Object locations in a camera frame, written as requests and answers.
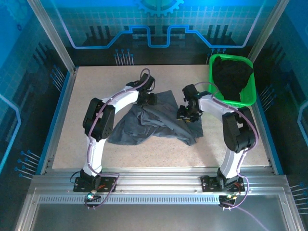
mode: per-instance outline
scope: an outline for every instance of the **gear logo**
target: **gear logo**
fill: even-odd
[[[0,0],[0,7],[5,6],[13,19],[17,22],[24,20],[28,13],[26,0]]]
[[[145,13],[150,13],[151,16],[156,14],[157,17],[160,17],[162,15],[167,16],[168,13],[178,10],[179,5],[183,4],[184,0],[135,0],[135,3]]]

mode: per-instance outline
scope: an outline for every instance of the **beige tabletop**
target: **beige tabletop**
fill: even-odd
[[[182,89],[188,84],[208,80],[207,65],[154,66],[91,66],[80,67],[77,73],[68,110],[65,116],[54,169],[82,168],[86,159],[86,135],[82,121],[92,98],[106,98],[122,90],[128,82],[139,79],[140,71],[148,67],[156,79],[154,93],[172,90],[178,105],[183,104]],[[198,86],[199,91],[206,85]],[[115,116],[116,125],[131,105]],[[106,143],[103,167],[218,167],[226,146],[222,124],[212,115],[202,115],[204,136],[188,146],[177,139],[151,137],[136,146]],[[268,166],[267,157],[259,140],[257,147],[247,154],[243,166]]]

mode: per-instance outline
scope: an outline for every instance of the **green basket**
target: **green basket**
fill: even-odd
[[[228,54],[214,54],[211,56],[209,61],[209,82],[214,83],[213,77],[212,77],[212,66],[213,62],[216,57],[220,57],[222,60],[234,60],[234,61],[244,61],[249,66],[253,67],[252,62],[242,56],[236,56],[236,55],[228,55]],[[210,93],[214,93],[216,91],[216,88],[213,85],[209,85],[208,91]],[[225,100],[223,95],[220,93],[220,91],[215,95],[215,97],[231,106],[234,107],[244,107],[244,106],[250,106],[253,105],[257,100],[257,94],[256,94],[256,84],[255,84],[255,75],[254,73],[251,74],[248,83],[246,87],[241,91],[240,93],[241,101],[231,101],[231,100]]]

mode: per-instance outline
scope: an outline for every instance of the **metal base plate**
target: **metal base plate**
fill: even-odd
[[[97,190],[97,192],[98,193],[110,192],[110,189],[115,181],[116,181],[116,177],[101,177],[100,183],[98,184],[98,186],[103,186],[103,187],[100,187]],[[75,179],[75,184],[74,184],[74,189],[73,189],[74,192],[88,193],[93,189],[94,189],[93,185],[89,184],[87,181],[85,181],[81,177],[77,177]]]
[[[235,183],[239,183],[238,186],[235,184],[230,184],[229,186],[221,187],[220,182],[218,182],[217,177],[202,176],[200,178],[202,192],[224,192],[228,194],[233,194],[238,191],[245,192],[245,186],[243,178],[239,177]]]

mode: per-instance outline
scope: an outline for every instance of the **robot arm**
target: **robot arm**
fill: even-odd
[[[202,112],[207,112],[217,118],[223,124],[224,141],[227,146],[225,159],[218,169],[218,178],[221,187],[234,182],[237,177],[237,167],[243,152],[256,141],[255,135],[247,122],[239,117],[232,109],[217,103],[212,95],[207,92],[198,92],[193,84],[186,86],[183,90],[186,106],[181,105],[177,119],[194,122],[199,119]],[[249,108],[238,109],[252,122],[255,127],[253,117]]]
[[[146,83],[138,88],[138,86],[145,81]],[[85,134],[87,135],[88,146],[90,144],[88,135],[97,113],[105,103],[107,103],[107,105],[103,109],[102,117],[98,119],[91,133],[92,148],[88,153],[89,157],[87,157],[86,163],[80,173],[80,176],[84,180],[93,183],[93,179],[97,175],[96,173],[102,170],[103,147],[112,132],[115,114],[125,106],[134,102],[136,102],[137,105],[155,105],[157,103],[156,95],[149,93],[154,83],[155,79],[152,76],[148,78],[147,74],[143,74],[140,80],[128,83],[119,92],[120,94],[115,94],[117,95],[116,97],[109,97],[102,100],[94,98],[91,100],[82,124],[85,129]]]

